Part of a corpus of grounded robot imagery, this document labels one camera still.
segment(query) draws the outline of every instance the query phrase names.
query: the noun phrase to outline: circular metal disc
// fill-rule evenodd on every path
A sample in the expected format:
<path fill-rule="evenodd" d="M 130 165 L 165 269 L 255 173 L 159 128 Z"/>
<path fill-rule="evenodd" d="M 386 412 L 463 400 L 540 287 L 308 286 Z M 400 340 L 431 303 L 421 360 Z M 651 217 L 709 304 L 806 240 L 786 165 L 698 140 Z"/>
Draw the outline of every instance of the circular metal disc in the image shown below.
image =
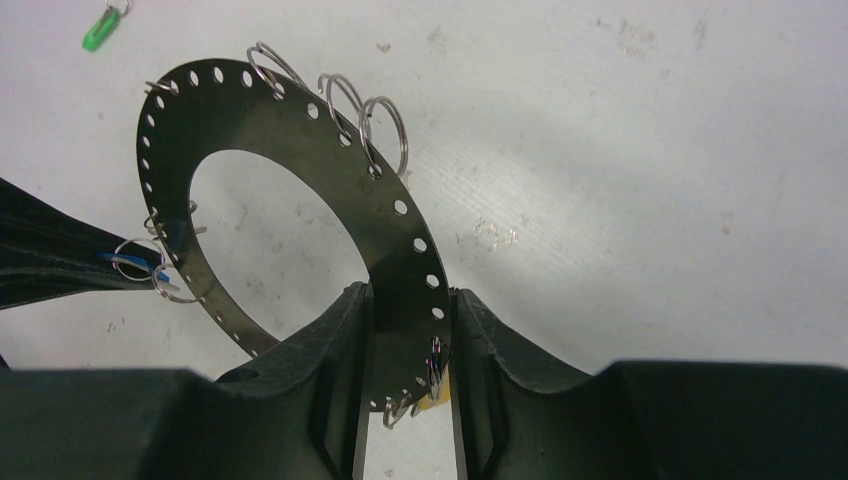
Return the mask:
<path fill-rule="evenodd" d="M 251 76 L 251 86 L 243 75 Z M 147 207 L 157 212 L 171 259 L 192 293 L 230 338 L 257 356 L 279 341 L 236 304 L 213 273 L 194 234 L 189 190 L 200 163 L 220 150 L 252 152 L 289 169 L 333 210 L 370 274 L 377 319 L 372 410 L 382 410 L 386 397 L 399 401 L 404 389 L 418 399 L 426 391 L 420 379 L 426 378 L 431 339 L 449 343 L 451 331 L 447 281 L 430 232 L 376 149 L 382 177 L 371 178 L 356 127 L 340 116 L 354 139 L 346 145 L 321 98 L 275 76 L 285 89 L 282 99 L 248 63 L 235 60 L 191 62 L 162 77 L 161 84 L 175 83 L 178 93 L 153 89 L 138 123 Z M 312 118 L 309 112 L 315 111 Z"/>

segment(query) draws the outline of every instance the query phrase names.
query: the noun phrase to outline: hole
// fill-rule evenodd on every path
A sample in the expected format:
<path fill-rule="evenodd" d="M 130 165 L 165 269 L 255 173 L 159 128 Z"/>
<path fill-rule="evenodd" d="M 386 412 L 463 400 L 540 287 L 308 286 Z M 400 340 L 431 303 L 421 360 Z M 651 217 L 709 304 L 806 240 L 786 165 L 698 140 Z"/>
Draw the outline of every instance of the hole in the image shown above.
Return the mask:
<path fill-rule="evenodd" d="M 238 88 L 235 77 L 227 81 Z M 262 83 L 254 82 L 258 93 Z M 303 115 L 305 106 L 298 108 Z M 161 160 L 156 161 L 158 171 Z M 164 194 L 165 187 L 158 180 L 156 185 L 157 193 Z M 194 225 L 220 225 L 215 235 L 197 236 L 212 271 L 236 303 L 276 338 L 320 317 L 351 282 L 368 280 L 356 245 L 330 207 L 293 173 L 264 157 L 237 150 L 209 155 L 192 177 L 189 197 L 201 206 L 192 215 Z M 169 228 L 176 237 L 174 227 Z M 234 246 L 251 253 L 233 254 Z M 199 278 L 197 285 L 205 281 Z"/>
<path fill-rule="evenodd" d="M 407 211 L 409 211 L 409 209 L 406 208 L 406 204 L 403 203 L 402 200 L 395 200 L 395 213 L 398 215 L 406 215 Z"/>
<path fill-rule="evenodd" d="M 274 100 L 282 100 L 286 96 L 286 89 L 280 82 L 274 83 Z"/>
<path fill-rule="evenodd" d="M 230 370 L 229 372 L 221 375 L 221 378 L 215 380 L 215 383 L 236 383 L 236 382 L 244 382 L 247 380 L 253 380 L 259 376 L 259 372 L 252 368 L 239 367 L 235 370 Z"/>

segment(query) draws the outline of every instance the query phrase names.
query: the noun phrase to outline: white surface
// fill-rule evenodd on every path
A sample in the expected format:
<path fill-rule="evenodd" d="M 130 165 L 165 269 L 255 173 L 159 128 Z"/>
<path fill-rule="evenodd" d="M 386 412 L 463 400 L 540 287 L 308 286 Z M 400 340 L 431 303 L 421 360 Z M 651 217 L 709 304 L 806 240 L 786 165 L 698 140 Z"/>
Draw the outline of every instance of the white surface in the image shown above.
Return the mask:
<path fill-rule="evenodd" d="M 138 0 L 89 54 L 101 8 L 0 2 L 0 176 L 68 214 L 140 236 L 143 81 L 261 39 L 310 83 L 342 72 L 395 100 L 451 284 L 560 358 L 848 363 L 844 2 Z M 314 194 L 239 155 L 195 180 L 201 243 L 248 312 L 289 334 L 364 268 Z M 18 368 L 215 376 L 247 359 L 202 309 L 153 293 L 0 325 Z M 367 478 L 455 477 L 449 432 L 447 408 L 391 433 L 375 419 Z"/>

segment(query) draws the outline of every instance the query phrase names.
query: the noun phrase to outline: metal ring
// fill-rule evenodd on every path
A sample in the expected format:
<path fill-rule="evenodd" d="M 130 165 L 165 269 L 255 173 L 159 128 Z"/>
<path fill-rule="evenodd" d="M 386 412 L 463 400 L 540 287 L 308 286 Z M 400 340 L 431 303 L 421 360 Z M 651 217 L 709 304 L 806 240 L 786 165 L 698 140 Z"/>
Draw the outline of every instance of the metal ring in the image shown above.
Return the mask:
<path fill-rule="evenodd" d="M 188 214 L 191 215 L 195 211 L 197 211 L 197 202 L 195 202 L 194 200 L 189 200 L 188 201 Z M 147 216 L 147 218 L 144 219 L 144 223 L 142 223 L 142 226 L 145 228 L 145 230 L 147 230 L 148 234 L 153 235 L 154 237 L 156 237 L 156 239 L 161 241 L 162 236 L 159 234 L 159 231 L 162 230 L 162 228 L 165 225 L 163 225 L 161 223 L 153 223 L 153 222 L 156 221 L 156 218 L 158 216 L 159 216 L 159 212 L 157 212 L 154 209 L 153 213 L 151 213 L 150 215 Z M 200 233 L 206 232 L 207 230 L 208 229 L 206 227 L 197 227 L 197 228 L 194 229 L 194 233 L 200 234 Z"/>
<path fill-rule="evenodd" d="M 156 217 L 158 216 L 158 214 L 159 214 L 159 212 L 154 210 L 153 213 L 151 213 L 150 215 L 147 216 L 147 218 L 144 219 L 144 223 L 142 224 L 144 229 L 147 230 L 148 234 L 154 235 L 156 237 L 159 236 L 159 231 L 157 230 L 156 227 L 157 226 L 159 226 L 160 228 L 162 227 L 161 223 L 158 224 L 158 225 L 153 223 L 153 222 L 156 221 Z"/>
<path fill-rule="evenodd" d="M 373 178 L 380 178 L 382 176 L 380 167 L 377 165 L 376 160 L 374 160 L 374 156 L 371 154 L 371 148 L 368 146 L 368 142 L 371 140 L 371 121 L 369 118 L 374 113 L 374 107 L 377 105 L 382 105 L 389 112 L 392 121 L 395 122 L 395 127 L 397 127 L 398 137 L 400 139 L 400 164 L 398 165 L 397 174 L 399 177 L 403 176 L 406 172 L 406 164 L 409 162 L 409 139 L 406 136 L 406 126 L 403 124 L 403 119 L 400 118 L 400 112 L 398 112 L 397 106 L 388 97 L 384 96 L 369 98 L 362 104 L 362 109 L 359 111 L 359 140 L 362 142 L 362 148 L 365 149 L 365 154 L 368 155 L 368 162 L 370 164 L 368 166 L 368 173 Z"/>
<path fill-rule="evenodd" d="M 330 110 L 330 118 L 335 122 L 336 127 L 339 129 L 342 135 L 344 135 L 348 140 L 350 140 L 350 134 L 345 131 L 342 126 L 342 122 L 336 117 L 336 108 L 333 106 L 333 84 L 337 83 L 339 88 L 342 89 L 342 92 L 345 94 L 350 103 L 353 104 L 353 108 L 356 109 L 356 113 L 358 114 L 360 110 L 362 110 L 362 98 L 359 96 L 359 93 L 353 87 L 353 84 L 350 83 L 344 75 L 340 73 L 323 73 L 320 77 L 318 77 L 318 93 L 324 93 L 324 81 L 327 82 L 327 107 Z"/>
<path fill-rule="evenodd" d="M 442 397 L 442 386 L 444 385 L 442 372 L 444 365 L 442 364 L 442 339 L 433 337 L 431 342 L 430 359 L 427 361 L 427 381 L 429 382 L 430 391 L 427 396 L 430 401 L 437 402 Z"/>
<path fill-rule="evenodd" d="M 128 13 L 130 13 L 130 0 L 124 0 L 124 9 L 123 10 L 121 10 L 118 7 L 113 7 L 112 2 L 110 2 L 109 0 L 105 0 L 105 2 L 106 2 L 106 8 L 107 9 L 114 9 L 115 11 L 118 12 L 118 15 L 120 15 L 122 17 L 125 17 L 125 16 L 127 16 Z"/>
<path fill-rule="evenodd" d="M 383 426 L 392 430 L 395 428 L 395 425 L 406 415 L 406 412 L 409 410 L 411 405 L 409 401 L 412 399 L 412 395 L 406 393 L 403 398 L 400 399 L 400 403 L 395 403 L 394 400 L 388 399 L 386 400 L 386 407 L 383 409 Z"/>
<path fill-rule="evenodd" d="M 132 238 L 132 239 L 129 239 L 129 240 L 124 240 L 120 245 L 118 245 L 118 248 L 115 249 L 115 254 L 117 255 L 117 254 L 121 253 L 121 250 L 123 250 L 124 247 L 126 247 L 130 243 L 134 243 L 134 242 L 148 242 L 151 245 L 153 245 L 154 247 L 156 247 L 156 250 L 159 251 L 159 266 L 161 267 L 162 265 L 165 264 L 165 252 L 162 251 L 162 247 L 157 245 L 156 242 L 154 242 L 153 240 L 150 240 L 149 238 Z M 132 280 L 133 282 L 146 282 L 146 281 L 151 280 L 153 278 L 153 274 L 150 274 L 149 276 L 142 277 L 142 278 L 131 277 L 131 276 L 127 275 L 123 270 L 121 270 L 121 267 L 118 266 L 117 262 L 112 262 L 112 268 L 117 270 L 118 273 L 120 273 L 121 275 L 124 276 L 124 278 Z"/>
<path fill-rule="evenodd" d="M 253 67 L 253 70 L 256 71 L 256 74 L 259 75 L 259 78 L 264 80 L 265 83 L 267 83 L 272 89 L 274 89 L 274 92 L 276 92 L 277 95 L 282 96 L 285 94 L 285 92 L 277 86 L 278 82 L 274 79 L 274 74 L 271 73 L 270 70 L 256 63 L 256 60 L 253 59 L 253 52 L 258 52 L 261 55 L 265 55 L 271 61 L 276 63 L 280 68 L 282 68 L 283 71 L 286 72 L 289 77 L 291 77 L 291 79 L 295 81 L 295 83 L 300 84 L 303 88 L 308 88 L 306 86 L 306 82 L 304 82 L 303 79 L 300 78 L 300 75 L 298 75 L 297 72 L 294 71 L 291 65 L 289 65 L 288 63 L 286 63 L 285 60 L 283 60 L 283 57 L 279 56 L 277 52 L 275 52 L 264 42 L 256 42 L 256 46 L 247 49 L 247 61 L 248 63 L 250 63 L 250 66 Z"/>
<path fill-rule="evenodd" d="M 162 284 L 159 280 L 159 274 L 162 273 L 162 270 L 165 270 L 168 267 L 177 268 L 174 266 L 173 263 L 163 262 L 161 265 L 153 269 L 153 272 L 150 274 L 150 280 L 153 282 L 153 288 L 155 288 L 156 291 L 159 292 L 159 295 L 162 295 L 163 297 L 167 298 L 168 300 L 174 303 L 188 304 L 197 302 L 197 298 L 181 298 L 176 295 L 172 295 L 162 287 Z"/>
<path fill-rule="evenodd" d="M 170 84 L 165 83 L 164 80 L 160 80 L 158 82 L 147 82 L 147 81 L 145 81 L 144 84 L 147 85 L 148 87 L 150 87 L 150 89 L 145 90 L 144 93 L 150 93 L 151 91 L 153 91 L 155 89 L 159 89 L 159 90 L 165 90 L 166 92 L 171 92 L 171 95 L 179 95 L 180 94 L 180 87 L 176 83 L 174 83 L 173 87 Z"/>

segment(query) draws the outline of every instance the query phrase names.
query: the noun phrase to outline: key ring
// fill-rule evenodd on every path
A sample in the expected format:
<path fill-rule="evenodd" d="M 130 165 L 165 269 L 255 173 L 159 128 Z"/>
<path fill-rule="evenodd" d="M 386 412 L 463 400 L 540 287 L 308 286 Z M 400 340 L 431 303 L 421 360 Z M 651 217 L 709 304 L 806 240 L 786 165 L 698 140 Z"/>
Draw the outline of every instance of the key ring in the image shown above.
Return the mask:
<path fill-rule="evenodd" d="M 153 272 L 150 274 L 150 280 L 153 282 L 153 288 L 155 288 L 156 291 L 159 292 L 159 295 L 162 295 L 163 297 L 174 303 L 188 304 L 197 302 L 197 298 L 181 298 L 165 290 L 165 287 L 162 286 L 161 280 L 159 280 L 159 274 L 162 273 L 162 270 L 165 270 L 166 268 L 177 267 L 175 267 L 173 263 L 164 263 L 163 261 L 163 263 L 160 264 L 158 267 L 154 268 Z M 189 278 L 191 277 L 186 277 L 186 282 L 191 283 L 191 280 L 189 280 Z"/>
<path fill-rule="evenodd" d="M 384 96 L 369 98 L 359 111 L 359 140 L 362 142 L 362 148 L 365 149 L 365 154 L 368 156 L 368 173 L 374 179 L 378 179 L 383 175 L 368 145 L 368 142 L 371 140 L 371 121 L 369 118 L 374 112 L 374 107 L 377 105 L 382 105 L 389 112 L 389 116 L 392 117 L 392 121 L 395 122 L 395 127 L 397 127 L 398 137 L 400 139 L 400 164 L 398 165 L 397 174 L 399 177 L 403 176 L 406 172 L 406 164 L 409 162 L 409 139 L 406 136 L 406 126 L 403 124 L 403 119 L 400 118 L 400 112 L 398 112 L 397 106 L 388 97 Z"/>
<path fill-rule="evenodd" d="M 148 90 L 145 90 L 144 93 L 150 93 L 152 90 L 165 90 L 166 92 L 171 92 L 171 95 L 174 96 L 180 94 L 180 87 L 177 85 L 177 82 L 174 81 L 171 81 L 170 83 L 166 83 L 164 81 L 145 81 L 144 84 L 150 87 Z"/>
<path fill-rule="evenodd" d="M 124 240 L 120 245 L 118 245 L 118 248 L 115 249 L 115 252 L 114 252 L 115 255 L 120 254 L 121 250 L 123 250 L 124 247 L 126 247 L 130 243 L 134 243 L 134 242 L 148 242 L 151 245 L 153 245 L 156 248 L 156 250 L 159 252 L 159 267 L 161 267 L 162 265 L 165 264 L 165 252 L 162 251 L 162 247 L 160 247 L 156 242 L 154 242 L 153 240 L 150 240 L 149 238 L 132 238 L 132 239 L 129 239 L 129 240 Z M 157 280 L 153 280 L 157 275 L 155 269 L 154 269 L 154 273 L 151 273 L 147 277 L 131 277 L 131 276 L 127 275 L 126 272 L 121 270 L 121 267 L 119 266 L 118 262 L 112 262 L 112 268 L 117 270 L 118 273 L 120 273 L 121 275 L 124 276 L 124 278 L 126 278 L 128 280 L 132 280 L 133 282 L 146 282 L 148 280 L 152 280 L 153 285 L 154 286 L 156 285 Z"/>
<path fill-rule="evenodd" d="M 297 72 L 294 71 L 291 65 L 289 65 L 288 63 L 286 63 L 285 60 L 283 60 L 283 57 L 279 56 L 277 52 L 275 52 L 271 47 L 265 44 L 265 42 L 256 42 L 255 46 L 247 49 L 247 61 L 248 63 L 250 63 L 250 66 L 253 67 L 253 70 L 256 71 L 256 74 L 259 75 L 259 78 L 265 81 L 265 83 L 267 83 L 268 86 L 270 86 L 274 90 L 274 97 L 277 98 L 277 100 L 282 99 L 283 95 L 285 95 L 286 92 L 285 90 L 283 90 L 283 86 L 280 85 L 279 82 L 274 80 L 274 75 L 270 73 L 268 69 L 256 63 L 256 60 L 254 60 L 253 58 L 253 52 L 257 52 L 261 55 L 266 56 L 268 59 L 270 59 L 272 62 L 276 63 L 280 68 L 282 68 L 283 71 L 286 72 L 292 80 L 299 83 L 303 88 L 308 88 L 306 86 L 306 82 L 304 82 L 303 79 L 300 78 L 300 75 L 298 75 Z"/>
<path fill-rule="evenodd" d="M 114 10 L 118 12 L 118 15 L 122 17 L 126 17 L 128 13 L 130 13 L 130 0 L 124 0 L 124 9 L 113 6 L 110 0 L 104 0 L 106 3 L 106 10 Z"/>
<path fill-rule="evenodd" d="M 336 116 L 336 108 L 333 106 L 333 84 L 337 83 L 339 88 L 342 89 L 342 93 L 345 94 L 350 103 L 353 104 L 353 108 L 356 109 L 356 113 L 359 113 L 362 110 L 362 98 L 360 98 L 359 93 L 353 88 L 353 84 L 350 83 L 350 80 L 347 79 L 344 75 L 340 73 L 323 73 L 320 77 L 318 77 L 318 93 L 324 93 L 324 81 L 327 82 L 326 88 L 326 98 L 327 98 L 327 107 L 330 110 L 330 118 L 335 122 L 336 127 L 339 129 L 339 132 L 345 136 L 348 140 L 350 140 L 350 134 L 347 133 L 342 127 L 342 122 L 339 121 Z"/>
<path fill-rule="evenodd" d="M 409 401 L 412 399 L 412 395 L 409 392 L 404 393 L 403 398 L 401 398 L 400 402 L 396 403 L 393 399 L 386 399 L 386 408 L 383 409 L 383 426 L 392 430 L 395 428 L 395 425 L 406 415 L 406 412 L 409 410 L 411 406 Z"/>

